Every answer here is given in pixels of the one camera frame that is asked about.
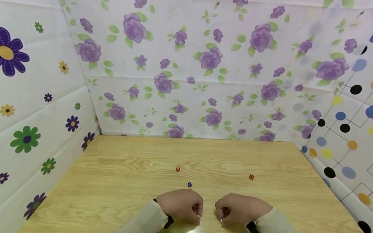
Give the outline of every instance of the beige sleeve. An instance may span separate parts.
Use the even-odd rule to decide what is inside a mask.
[[[275,207],[258,218],[256,225],[260,233],[295,233],[285,214]]]
[[[116,233],[157,233],[168,222],[168,217],[155,201],[148,202]]]

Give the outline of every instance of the hand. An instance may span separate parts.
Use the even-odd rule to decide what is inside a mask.
[[[219,219],[223,218],[223,226],[235,223],[246,225],[272,210],[272,206],[263,200],[233,193],[218,200],[215,207]]]
[[[198,224],[202,217],[203,198],[192,189],[179,189],[156,198],[165,214],[173,218],[189,219]]]

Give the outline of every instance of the yellow flower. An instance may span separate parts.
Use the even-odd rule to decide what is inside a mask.
[[[61,73],[64,73],[64,74],[69,73],[68,65],[64,61],[60,62],[60,69],[61,69]]]
[[[3,116],[11,116],[14,114],[15,109],[13,108],[12,105],[6,104],[4,106],[1,106],[0,113]]]

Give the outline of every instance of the purple rose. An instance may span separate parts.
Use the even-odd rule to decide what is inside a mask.
[[[158,91],[167,94],[170,94],[171,90],[175,88],[173,81],[169,80],[164,73],[160,73],[154,77],[154,84]]]
[[[345,74],[349,66],[344,58],[335,59],[332,62],[323,62],[317,68],[316,77],[324,80],[335,80]]]
[[[272,133],[271,131],[265,132],[262,136],[258,138],[258,141],[261,142],[273,142],[275,139],[276,134]]]
[[[265,100],[273,101],[276,97],[279,97],[281,89],[277,87],[277,84],[272,81],[263,86],[261,90],[261,97]]]
[[[168,131],[170,138],[182,138],[184,135],[184,128],[179,125],[174,125],[172,129]]]
[[[200,56],[201,68],[212,70],[219,65],[223,54],[218,48],[212,48],[210,51],[203,52]]]
[[[165,69],[170,64],[170,60],[163,59],[160,63],[161,63],[161,69]]]
[[[146,28],[141,24],[140,17],[135,13],[124,15],[123,27],[124,34],[137,44],[146,39]]]
[[[112,108],[109,109],[107,113],[113,120],[122,120],[126,116],[124,108],[117,104],[113,104]]]
[[[271,13],[270,18],[271,19],[277,19],[278,17],[282,16],[282,14],[285,13],[285,7],[283,6],[278,6],[273,9],[273,12]]]
[[[82,18],[82,19],[80,19],[80,24],[83,26],[83,29],[86,32],[88,32],[90,34],[93,33],[93,30],[92,30],[93,26],[92,26],[92,24],[88,20]]]
[[[222,113],[218,110],[214,109],[210,112],[210,114],[205,116],[205,122],[208,126],[211,125],[218,125],[220,121],[222,120]]]
[[[220,31],[219,29],[215,29],[214,30],[214,40],[216,42],[220,43],[222,41],[222,38],[223,38],[222,31]]]
[[[92,39],[86,39],[84,43],[75,45],[75,50],[84,62],[98,62],[101,56],[101,46]]]
[[[128,94],[130,97],[138,97],[138,94],[140,93],[139,89],[131,87],[128,89]]]
[[[261,53],[264,51],[264,49],[271,47],[273,37],[270,32],[271,25],[268,23],[257,25],[254,31],[251,33],[250,44],[253,49]]]
[[[187,34],[182,30],[175,33],[175,35],[173,37],[175,38],[175,44],[176,45],[184,45],[185,40],[188,38]]]
[[[348,39],[345,42],[346,53],[352,53],[352,51],[357,48],[357,41],[355,39]]]

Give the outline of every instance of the wooden table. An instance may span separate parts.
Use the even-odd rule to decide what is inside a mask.
[[[188,182],[204,198],[201,224],[163,232],[245,232],[222,228],[214,215],[230,192],[282,209],[297,233],[361,232],[293,143],[122,136],[96,137],[20,232],[112,233],[147,201]]]

